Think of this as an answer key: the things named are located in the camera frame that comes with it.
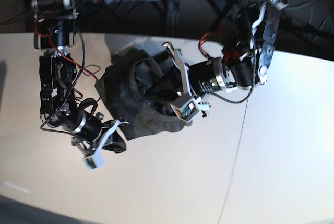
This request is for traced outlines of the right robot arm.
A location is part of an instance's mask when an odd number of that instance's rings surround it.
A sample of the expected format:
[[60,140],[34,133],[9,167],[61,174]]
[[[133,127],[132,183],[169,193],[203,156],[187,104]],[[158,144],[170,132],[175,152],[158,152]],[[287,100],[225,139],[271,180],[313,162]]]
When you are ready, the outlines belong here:
[[39,58],[40,130],[69,135],[85,156],[100,150],[123,153],[125,141],[116,120],[104,121],[99,99],[84,98],[76,89],[81,76],[96,77],[86,66],[86,48],[75,20],[75,0],[33,0],[34,47]]

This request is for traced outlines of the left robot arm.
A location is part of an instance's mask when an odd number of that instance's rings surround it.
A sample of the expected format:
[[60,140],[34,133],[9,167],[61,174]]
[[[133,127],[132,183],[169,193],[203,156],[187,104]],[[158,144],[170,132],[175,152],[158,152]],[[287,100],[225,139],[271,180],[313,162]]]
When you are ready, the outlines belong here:
[[[234,21],[236,33],[223,42],[222,56],[212,57],[202,45],[210,39],[222,43],[221,23],[234,5],[240,8]],[[212,30],[198,43],[206,61],[186,67],[186,88],[182,88],[182,77],[175,67],[161,79],[162,87],[180,96],[189,91],[199,97],[234,88],[252,92],[256,85],[265,84],[276,32],[286,7],[286,0],[229,0]]]

